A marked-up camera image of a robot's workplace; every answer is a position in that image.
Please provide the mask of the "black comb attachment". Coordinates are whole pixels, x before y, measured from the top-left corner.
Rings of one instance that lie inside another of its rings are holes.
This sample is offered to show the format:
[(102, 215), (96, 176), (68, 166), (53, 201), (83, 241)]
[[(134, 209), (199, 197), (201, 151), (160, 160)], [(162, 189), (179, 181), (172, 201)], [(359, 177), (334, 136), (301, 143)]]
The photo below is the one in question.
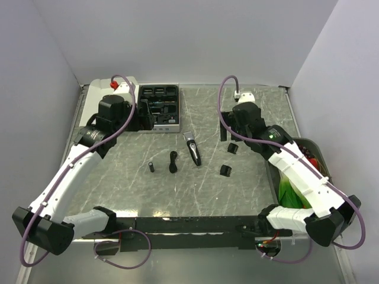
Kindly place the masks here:
[(223, 164), (220, 168), (220, 175), (225, 177), (230, 177), (232, 168), (228, 165)]
[(230, 143), (228, 145), (227, 151), (231, 154), (236, 154), (238, 151), (239, 146), (235, 143)]

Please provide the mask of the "white hair clipper kit box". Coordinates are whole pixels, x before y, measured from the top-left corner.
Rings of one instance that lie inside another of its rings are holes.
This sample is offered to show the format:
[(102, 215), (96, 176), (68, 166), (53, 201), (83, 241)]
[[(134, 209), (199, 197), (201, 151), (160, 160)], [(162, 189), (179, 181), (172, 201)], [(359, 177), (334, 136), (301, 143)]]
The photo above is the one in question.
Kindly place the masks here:
[[(128, 76), (127, 79), (135, 86), (136, 99), (146, 99), (149, 108), (155, 116), (153, 133), (179, 133), (180, 132), (180, 95), (177, 83), (138, 83), (136, 78)], [(117, 90), (111, 86), (110, 79), (95, 79), (87, 88), (79, 126), (83, 127), (89, 118), (97, 112), (98, 103), (106, 95), (120, 95), (131, 100), (129, 87), (122, 78), (116, 78), (119, 84)]]

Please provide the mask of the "small black cylinder battery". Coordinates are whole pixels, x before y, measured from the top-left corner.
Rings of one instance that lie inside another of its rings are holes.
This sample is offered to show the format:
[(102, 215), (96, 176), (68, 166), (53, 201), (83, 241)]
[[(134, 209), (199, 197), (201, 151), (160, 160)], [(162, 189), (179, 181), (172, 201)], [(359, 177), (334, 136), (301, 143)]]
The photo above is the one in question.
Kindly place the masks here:
[(152, 162), (149, 162), (149, 170), (153, 173), (155, 172), (155, 168)]

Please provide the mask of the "black silver hair clipper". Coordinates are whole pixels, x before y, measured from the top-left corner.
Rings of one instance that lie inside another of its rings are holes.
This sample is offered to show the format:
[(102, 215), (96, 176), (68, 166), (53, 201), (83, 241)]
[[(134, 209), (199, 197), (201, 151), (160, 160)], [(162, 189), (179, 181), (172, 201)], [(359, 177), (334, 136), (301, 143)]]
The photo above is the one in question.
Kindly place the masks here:
[(201, 157), (192, 132), (183, 133), (191, 158), (196, 166), (201, 166)]

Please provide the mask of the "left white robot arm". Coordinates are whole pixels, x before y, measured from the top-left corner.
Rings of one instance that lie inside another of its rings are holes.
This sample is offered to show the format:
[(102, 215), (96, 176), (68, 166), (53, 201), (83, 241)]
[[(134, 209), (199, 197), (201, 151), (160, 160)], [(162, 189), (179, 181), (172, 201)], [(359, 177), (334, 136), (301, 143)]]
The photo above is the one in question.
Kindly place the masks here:
[(147, 99), (126, 101), (119, 95), (104, 96), (47, 188), (28, 208), (14, 211), (12, 220), (23, 242), (57, 256), (76, 238), (92, 233), (112, 237), (117, 230), (117, 216), (112, 210), (96, 206), (74, 216), (67, 216), (66, 211), (81, 183), (116, 145), (117, 137), (124, 131), (151, 130), (154, 122)]

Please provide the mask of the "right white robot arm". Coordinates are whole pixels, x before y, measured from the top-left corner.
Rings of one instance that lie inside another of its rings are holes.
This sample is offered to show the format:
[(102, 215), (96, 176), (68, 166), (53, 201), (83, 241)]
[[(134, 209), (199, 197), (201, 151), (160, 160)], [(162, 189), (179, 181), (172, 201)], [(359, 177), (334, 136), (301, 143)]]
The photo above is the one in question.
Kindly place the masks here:
[(309, 209), (268, 206), (259, 215), (260, 232), (269, 236), (277, 230), (292, 230), (308, 234), (323, 247), (333, 244), (354, 218), (362, 218), (357, 213), (360, 200), (335, 189), (282, 127), (267, 126), (252, 93), (235, 92), (234, 98), (231, 111), (219, 111), (221, 140), (230, 133), (232, 139), (244, 141), (276, 167), (310, 205)]

